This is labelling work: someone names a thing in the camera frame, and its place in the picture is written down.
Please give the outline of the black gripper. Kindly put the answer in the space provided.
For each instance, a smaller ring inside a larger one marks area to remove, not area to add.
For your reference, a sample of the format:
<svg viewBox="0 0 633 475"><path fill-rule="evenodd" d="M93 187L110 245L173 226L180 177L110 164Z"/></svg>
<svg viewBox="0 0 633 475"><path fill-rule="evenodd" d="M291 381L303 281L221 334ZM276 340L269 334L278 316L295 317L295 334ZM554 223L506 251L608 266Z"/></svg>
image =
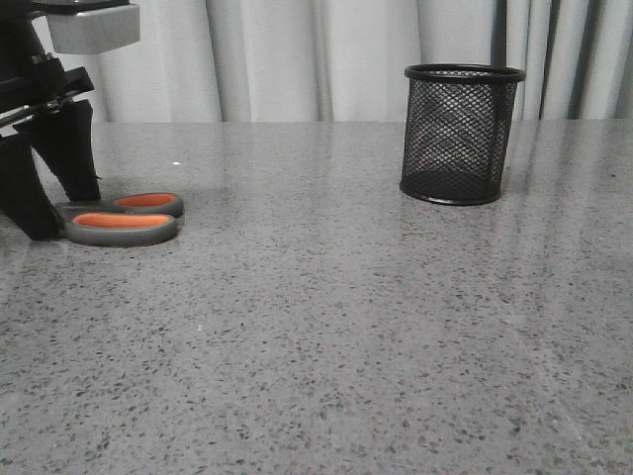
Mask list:
<svg viewBox="0 0 633 475"><path fill-rule="evenodd" d="M83 67L66 70L45 51L27 9L1 11L1 126L25 134L1 140L1 211L29 238L57 238L58 215L38 176L32 148L70 201L101 199L93 153L93 109L88 100L68 102L94 89Z"/></svg>

